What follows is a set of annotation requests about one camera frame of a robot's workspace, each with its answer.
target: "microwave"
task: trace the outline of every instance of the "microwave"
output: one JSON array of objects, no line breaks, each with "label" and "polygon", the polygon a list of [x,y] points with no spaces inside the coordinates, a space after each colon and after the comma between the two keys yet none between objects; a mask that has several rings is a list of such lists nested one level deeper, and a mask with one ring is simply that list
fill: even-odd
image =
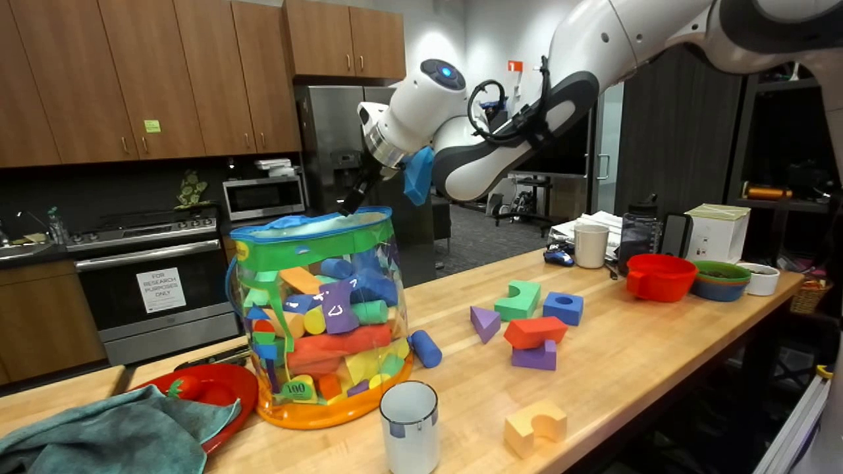
[{"label": "microwave", "polygon": [[309,188],[301,174],[228,179],[221,180],[230,221],[261,221],[309,207]]}]

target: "backsplash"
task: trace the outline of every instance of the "backsplash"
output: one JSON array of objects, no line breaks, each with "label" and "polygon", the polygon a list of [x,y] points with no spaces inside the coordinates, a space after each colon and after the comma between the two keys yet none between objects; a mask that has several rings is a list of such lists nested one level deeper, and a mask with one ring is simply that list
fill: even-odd
[{"label": "backsplash", "polygon": [[180,202],[183,179],[195,170],[208,180],[206,200],[224,204],[221,180],[230,159],[160,159],[160,162],[101,162],[62,169],[0,170],[0,229],[10,236],[46,230],[47,207],[58,204],[72,234],[83,234],[101,216],[126,209],[158,209]]}]

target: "cup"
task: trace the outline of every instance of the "cup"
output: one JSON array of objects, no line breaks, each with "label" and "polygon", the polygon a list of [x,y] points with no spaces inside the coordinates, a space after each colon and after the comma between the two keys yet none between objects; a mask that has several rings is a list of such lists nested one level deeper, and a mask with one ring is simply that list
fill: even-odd
[{"label": "cup", "polygon": [[582,269],[600,269],[606,262],[610,227],[578,223],[575,227],[575,262]]},{"label": "cup", "polygon": [[392,474],[430,474],[441,464],[438,390],[408,378],[380,396]]}]

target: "box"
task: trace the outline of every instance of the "box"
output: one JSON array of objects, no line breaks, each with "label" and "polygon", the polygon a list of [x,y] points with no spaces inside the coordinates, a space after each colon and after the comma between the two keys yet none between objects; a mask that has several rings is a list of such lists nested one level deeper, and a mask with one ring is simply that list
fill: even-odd
[{"label": "box", "polygon": [[690,259],[740,259],[748,209],[740,204],[704,202],[686,209],[694,219],[686,258]]}]

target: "shelf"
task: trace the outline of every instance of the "shelf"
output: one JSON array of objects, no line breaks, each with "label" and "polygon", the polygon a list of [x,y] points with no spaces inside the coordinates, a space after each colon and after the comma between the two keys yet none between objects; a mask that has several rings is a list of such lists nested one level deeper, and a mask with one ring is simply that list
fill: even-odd
[{"label": "shelf", "polygon": [[828,212],[828,200],[732,200],[732,204],[772,207],[790,212]]}]

